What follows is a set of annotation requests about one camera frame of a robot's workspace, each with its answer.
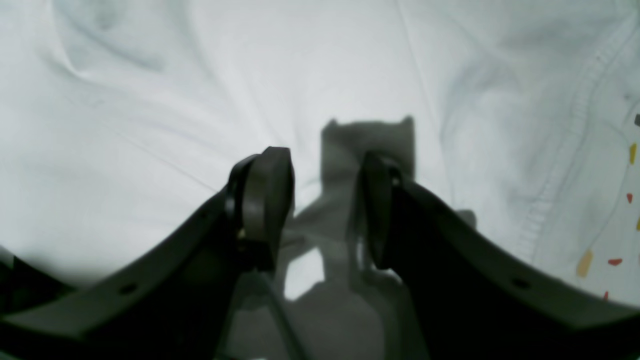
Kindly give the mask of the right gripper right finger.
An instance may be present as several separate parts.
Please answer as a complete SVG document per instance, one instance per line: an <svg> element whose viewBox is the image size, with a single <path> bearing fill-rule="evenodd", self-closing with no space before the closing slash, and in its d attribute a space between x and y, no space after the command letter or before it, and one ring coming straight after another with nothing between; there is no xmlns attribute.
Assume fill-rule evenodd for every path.
<svg viewBox="0 0 640 360"><path fill-rule="evenodd" d="M547 276L483 237L390 158L361 165L366 241L407 287L432 360L637 360L639 311Z"/></svg>

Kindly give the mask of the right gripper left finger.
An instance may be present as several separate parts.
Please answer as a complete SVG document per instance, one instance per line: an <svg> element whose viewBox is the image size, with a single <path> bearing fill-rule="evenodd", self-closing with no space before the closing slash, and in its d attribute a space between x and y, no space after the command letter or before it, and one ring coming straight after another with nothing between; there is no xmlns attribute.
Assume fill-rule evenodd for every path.
<svg viewBox="0 0 640 360"><path fill-rule="evenodd" d="M293 203L270 146L149 252L80 291L16 260L1 278L3 360L212 360L245 272L274 271Z"/></svg>

